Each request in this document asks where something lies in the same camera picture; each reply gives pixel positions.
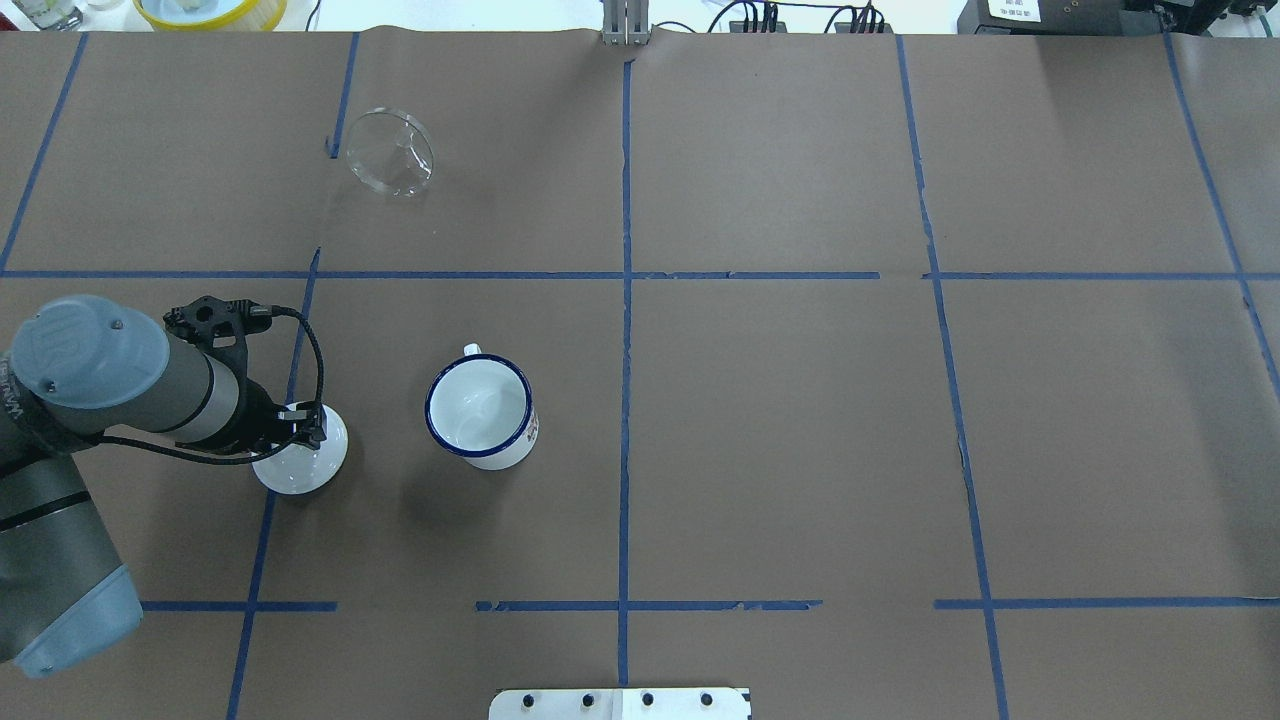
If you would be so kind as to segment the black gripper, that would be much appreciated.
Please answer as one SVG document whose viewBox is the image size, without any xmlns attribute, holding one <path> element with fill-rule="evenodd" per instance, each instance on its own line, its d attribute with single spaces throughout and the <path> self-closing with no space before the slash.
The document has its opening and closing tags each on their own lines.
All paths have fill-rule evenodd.
<svg viewBox="0 0 1280 720">
<path fill-rule="evenodd" d="M 328 439 L 323 404 L 315 398 L 280 405 L 256 382 L 244 386 L 238 420 L 238 451 L 273 454 L 289 445 L 320 450 Z"/>
</svg>

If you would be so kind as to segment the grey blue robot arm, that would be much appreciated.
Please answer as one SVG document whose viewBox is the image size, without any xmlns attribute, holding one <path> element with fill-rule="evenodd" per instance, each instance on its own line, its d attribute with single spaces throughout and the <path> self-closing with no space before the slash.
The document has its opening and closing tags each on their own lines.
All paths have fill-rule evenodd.
<svg viewBox="0 0 1280 720">
<path fill-rule="evenodd" d="M 3 661 L 42 679 L 104 652 L 143 616 L 74 461 L 100 445 L 214 466 L 269 489 L 332 480 L 349 437 L 315 389 L 279 404 L 248 374 L 250 334 L 292 307 L 196 299 L 160 322 L 96 295 L 45 304 L 3 354 Z"/>
</svg>

